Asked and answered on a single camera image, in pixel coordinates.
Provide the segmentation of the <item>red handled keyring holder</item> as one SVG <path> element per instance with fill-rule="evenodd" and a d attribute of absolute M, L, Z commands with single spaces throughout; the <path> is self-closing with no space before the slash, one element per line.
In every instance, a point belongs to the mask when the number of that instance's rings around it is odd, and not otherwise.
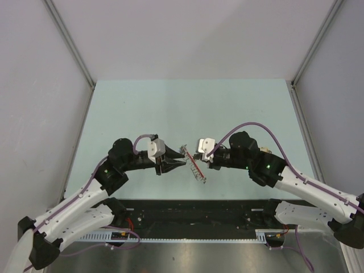
<path fill-rule="evenodd" d="M 200 170 L 199 166 L 197 165 L 196 161 L 194 160 L 193 156 L 187 150 L 187 145 L 182 145 L 179 149 L 179 152 L 184 155 L 184 160 L 189 165 L 190 170 L 192 171 L 195 179 L 197 181 L 202 181 L 203 184 L 206 183 L 206 177 L 203 172 Z"/>

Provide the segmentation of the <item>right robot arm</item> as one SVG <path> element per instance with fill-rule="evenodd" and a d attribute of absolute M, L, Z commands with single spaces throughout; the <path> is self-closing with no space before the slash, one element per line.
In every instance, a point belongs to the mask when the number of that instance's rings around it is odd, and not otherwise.
<path fill-rule="evenodd" d="M 193 158 L 210 169 L 245 169 L 258 185 L 280 189 L 308 202 L 305 206 L 269 200 L 262 214 L 268 228 L 284 224 L 324 230 L 344 245 L 363 248 L 362 195 L 345 193 L 303 174 L 287 159 L 258 147 L 245 131 L 234 133 L 229 145 L 217 144 L 211 138 L 200 139 Z"/>

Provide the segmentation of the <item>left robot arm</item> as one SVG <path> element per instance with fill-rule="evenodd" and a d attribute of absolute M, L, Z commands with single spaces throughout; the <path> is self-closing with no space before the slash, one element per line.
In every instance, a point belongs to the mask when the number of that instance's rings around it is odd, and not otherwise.
<path fill-rule="evenodd" d="M 186 164 L 184 155 L 169 148 L 157 135 L 148 138 L 145 151 L 137 151 L 127 138 L 116 140 L 89 180 L 73 195 L 35 219 L 26 216 L 18 222 L 19 237 L 32 231 L 27 261 L 34 269 L 49 266 L 83 234 L 125 223 L 126 208 L 112 194 L 128 181 L 128 171 L 153 168 L 162 175 Z"/>

